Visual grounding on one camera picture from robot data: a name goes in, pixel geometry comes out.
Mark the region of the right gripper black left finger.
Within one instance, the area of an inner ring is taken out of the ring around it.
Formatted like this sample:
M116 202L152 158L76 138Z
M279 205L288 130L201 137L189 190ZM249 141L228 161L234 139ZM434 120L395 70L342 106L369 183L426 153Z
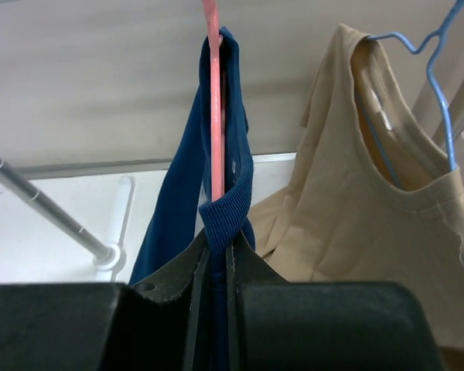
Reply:
M132 286L0 284L0 370L207 370L208 270L200 233Z

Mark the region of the blue t shirt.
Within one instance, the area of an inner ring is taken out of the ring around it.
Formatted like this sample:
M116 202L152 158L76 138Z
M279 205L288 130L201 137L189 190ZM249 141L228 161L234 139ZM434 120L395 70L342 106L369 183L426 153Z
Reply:
M136 258L130 283L135 284L184 251L201 219L210 246L213 345L208 370L227 370L226 249L239 233L250 246L254 231L247 218L251 206L254 161L247 139L248 122L241 93L239 45L220 29L220 67L225 79L225 194L211 195L210 47L200 55L199 86L178 150L165 175L157 203Z

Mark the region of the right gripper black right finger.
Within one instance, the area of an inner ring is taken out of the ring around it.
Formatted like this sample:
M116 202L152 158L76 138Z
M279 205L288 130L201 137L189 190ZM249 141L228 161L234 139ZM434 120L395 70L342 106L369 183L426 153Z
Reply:
M230 369L444 369L425 314L406 287L291 283L243 235L226 257Z

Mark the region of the pink wire hanger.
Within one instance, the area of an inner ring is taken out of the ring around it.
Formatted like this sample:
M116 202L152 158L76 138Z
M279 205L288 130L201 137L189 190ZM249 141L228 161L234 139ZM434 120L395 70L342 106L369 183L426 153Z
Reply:
M214 0L203 0L207 36L210 47L210 143L211 143L211 193L215 202L224 194L225 132L221 107L220 21Z

